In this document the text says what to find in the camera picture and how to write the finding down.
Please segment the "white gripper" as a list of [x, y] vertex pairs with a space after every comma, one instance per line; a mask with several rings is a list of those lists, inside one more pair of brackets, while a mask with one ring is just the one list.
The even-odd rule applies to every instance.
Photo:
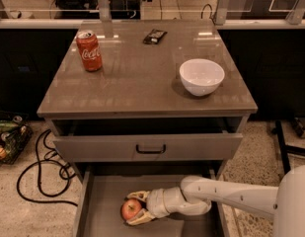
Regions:
[[147, 209], [142, 208], [135, 216], [126, 220], [126, 223], [131, 226], [148, 223], [154, 218], [162, 218], [171, 213], [188, 215], [191, 209], [191, 205], [185, 200], [178, 187], [157, 189], [151, 192], [132, 192], [126, 197], [146, 202]]

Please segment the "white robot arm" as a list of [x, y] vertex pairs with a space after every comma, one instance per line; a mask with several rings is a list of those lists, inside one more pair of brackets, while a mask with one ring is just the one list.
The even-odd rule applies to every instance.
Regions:
[[305, 165], [290, 170], [277, 187], [187, 176], [177, 187], [127, 195], [146, 204], [126, 220], [139, 225], [172, 213], [206, 214], [221, 202], [273, 220], [273, 237], [305, 237]]

